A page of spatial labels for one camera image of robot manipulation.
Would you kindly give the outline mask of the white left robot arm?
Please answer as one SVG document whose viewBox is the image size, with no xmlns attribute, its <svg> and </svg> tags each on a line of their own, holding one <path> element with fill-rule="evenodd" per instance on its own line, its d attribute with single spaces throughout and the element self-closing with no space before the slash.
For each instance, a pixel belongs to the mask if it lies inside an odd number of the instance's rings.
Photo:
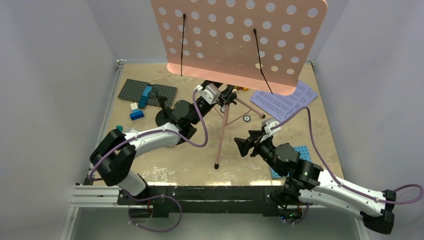
<svg viewBox="0 0 424 240">
<path fill-rule="evenodd" d="M 163 148 L 189 143 L 197 148 L 205 143 L 194 143 L 190 139 L 196 133 L 195 125 L 205 126 L 204 116 L 215 105 L 223 106 L 228 100 L 234 100 L 233 85 L 219 90 L 220 83 L 206 80 L 195 87 L 192 102 L 179 100 L 170 110 L 169 119 L 156 128 L 122 133 L 119 129 L 111 130 L 98 144 L 89 157 L 93 170 L 89 181 L 95 181 L 94 172 L 108 186 L 118 186 L 125 190 L 132 201 L 138 205 L 149 199 L 149 186 L 138 174 L 131 171 L 135 158 L 142 154 Z"/>
</svg>

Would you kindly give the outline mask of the colourful brick toy car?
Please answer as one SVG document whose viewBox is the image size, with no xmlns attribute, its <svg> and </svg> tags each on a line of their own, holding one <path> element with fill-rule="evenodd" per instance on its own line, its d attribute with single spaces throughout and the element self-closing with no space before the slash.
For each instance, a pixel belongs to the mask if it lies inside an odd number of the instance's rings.
<svg viewBox="0 0 424 240">
<path fill-rule="evenodd" d="M 232 90 L 233 93 L 236 93 L 237 91 L 243 91 L 243 92 L 247 92 L 249 90 L 249 88 L 247 87 L 240 87 L 240 86 L 235 86 Z"/>
</svg>

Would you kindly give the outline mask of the dark grey building baseplate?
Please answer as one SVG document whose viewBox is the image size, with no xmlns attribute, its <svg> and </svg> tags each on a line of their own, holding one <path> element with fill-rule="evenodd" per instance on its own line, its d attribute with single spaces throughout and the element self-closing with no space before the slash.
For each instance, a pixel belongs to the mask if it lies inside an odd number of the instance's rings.
<svg viewBox="0 0 424 240">
<path fill-rule="evenodd" d="M 162 84 L 151 84 L 149 82 L 129 78 L 125 81 L 121 91 L 118 94 L 118 98 L 121 100 L 138 102 L 147 87 L 156 89 L 160 96 L 167 98 L 165 101 L 165 106 L 167 108 L 170 108 L 173 105 L 174 99 L 177 95 L 177 87 Z"/>
</svg>

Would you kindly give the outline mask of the light blue building baseplate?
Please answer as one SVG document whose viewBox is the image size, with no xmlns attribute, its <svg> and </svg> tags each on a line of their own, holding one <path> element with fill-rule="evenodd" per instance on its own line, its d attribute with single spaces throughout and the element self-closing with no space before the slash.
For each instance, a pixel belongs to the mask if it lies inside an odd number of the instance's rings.
<svg viewBox="0 0 424 240">
<path fill-rule="evenodd" d="M 306 145 L 301 146 L 294 146 L 293 149 L 300 153 L 300 158 L 303 160 L 311 161 L 311 156 L 309 149 Z M 272 168 L 270 168 L 270 174 L 272 179 L 280 179 L 283 177 L 289 177 L 290 173 L 288 172 L 287 175 L 279 175 L 276 171 L 274 171 Z"/>
</svg>

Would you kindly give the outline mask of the blue brick column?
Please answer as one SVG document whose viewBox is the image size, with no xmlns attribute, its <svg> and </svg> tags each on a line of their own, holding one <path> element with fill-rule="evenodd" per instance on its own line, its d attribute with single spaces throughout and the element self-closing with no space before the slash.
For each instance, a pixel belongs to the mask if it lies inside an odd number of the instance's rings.
<svg viewBox="0 0 424 240">
<path fill-rule="evenodd" d="M 153 87 L 151 85 L 148 85 L 144 88 L 142 95 L 140 97 L 140 100 L 138 102 L 138 107 L 140 109 L 144 109 L 147 105 L 147 102 L 149 100 L 149 94 L 152 91 Z"/>
</svg>

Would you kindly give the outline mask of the blue and white brick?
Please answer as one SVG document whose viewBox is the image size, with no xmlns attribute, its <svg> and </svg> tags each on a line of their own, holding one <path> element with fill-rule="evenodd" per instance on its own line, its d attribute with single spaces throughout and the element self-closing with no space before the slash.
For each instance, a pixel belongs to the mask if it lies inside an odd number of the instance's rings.
<svg viewBox="0 0 424 240">
<path fill-rule="evenodd" d="M 137 102 L 133 102 L 130 104 L 131 113 L 129 114 L 129 117 L 132 121 L 144 118 L 145 115 L 143 111 L 138 107 Z"/>
</svg>

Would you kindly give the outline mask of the black microphone stand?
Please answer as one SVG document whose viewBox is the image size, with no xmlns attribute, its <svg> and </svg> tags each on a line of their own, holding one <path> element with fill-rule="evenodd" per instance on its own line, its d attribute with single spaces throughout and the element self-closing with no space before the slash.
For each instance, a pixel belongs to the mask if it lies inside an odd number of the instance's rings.
<svg viewBox="0 0 424 240">
<path fill-rule="evenodd" d="M 155 123 L 158 127 L 165 125 L 172 121 L 172 109 L 166 107 L 165 103 L 168 100 L 167 97 L 157 94 L 156 99 L 159 103 L 161 110 L 156 114 Z"/>
</svg>

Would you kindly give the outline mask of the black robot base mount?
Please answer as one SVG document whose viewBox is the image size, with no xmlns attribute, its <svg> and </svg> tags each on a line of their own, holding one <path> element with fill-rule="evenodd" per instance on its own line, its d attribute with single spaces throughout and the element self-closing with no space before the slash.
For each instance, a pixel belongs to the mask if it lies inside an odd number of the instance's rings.
<svg viewBox="0 0 424 240">
<path fill-rule="evenodd" d="M 130 197 L 120 190 L 117 203 L 135 208 L 135 218 L 167 218 L 170 213 L 261 214 L 296 223 L 308 213 L 306 203 L 282 186 L 150 186 Z"/>
</svg>

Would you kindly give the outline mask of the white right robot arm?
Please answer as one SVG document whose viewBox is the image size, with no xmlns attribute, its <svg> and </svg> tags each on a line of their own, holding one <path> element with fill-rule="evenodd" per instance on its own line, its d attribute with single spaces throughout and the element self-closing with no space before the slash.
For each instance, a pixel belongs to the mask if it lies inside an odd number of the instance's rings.
<svg viewBox="0 0 424 240">
<path fill-rule="evenodd" d="M 394 191 L 371 190 L 332 177 L 320 165 L 301 158 L 289 143 L 274 146 L 271 137 L 262 137 L 260 130 L 251 130 L 248 138 L 236 137 L 234 142 L 242 157 L 260 156 L 278 175 L 286 177 L 281 193 L 273 196 L 282 207 L 300 202 L 333 208 L 361 220 L 369 230 L 391 234 L 395 222 L 391 202 L 397 196 Z"/>
</svg>

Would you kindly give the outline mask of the blue poker chip near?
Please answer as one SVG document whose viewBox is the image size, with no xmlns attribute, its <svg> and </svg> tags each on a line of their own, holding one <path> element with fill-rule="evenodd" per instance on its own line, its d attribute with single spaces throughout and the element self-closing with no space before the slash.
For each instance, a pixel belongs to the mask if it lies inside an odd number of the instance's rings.
<svg viewBox="0 0 424 240">
<path fill-rule="evenodd" d="M 243 117 L 243 121 L 244 122 L 250 122 L 251 121 L 251 117 L 249 116 L 249 115 L 245 115 L 244 117 Z"/>
</svg>

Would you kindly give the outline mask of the pink music stand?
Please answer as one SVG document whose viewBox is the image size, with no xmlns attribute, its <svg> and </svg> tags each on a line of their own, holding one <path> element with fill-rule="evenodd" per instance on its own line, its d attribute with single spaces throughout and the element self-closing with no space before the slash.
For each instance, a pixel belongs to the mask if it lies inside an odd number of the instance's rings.
<svg viewBox="0 0 424 240">
<path fill-rule="evenodd" d="M 152 0 L 167 70 L 288 96 L 328 12 L 325 0 Z"/>
</svg>

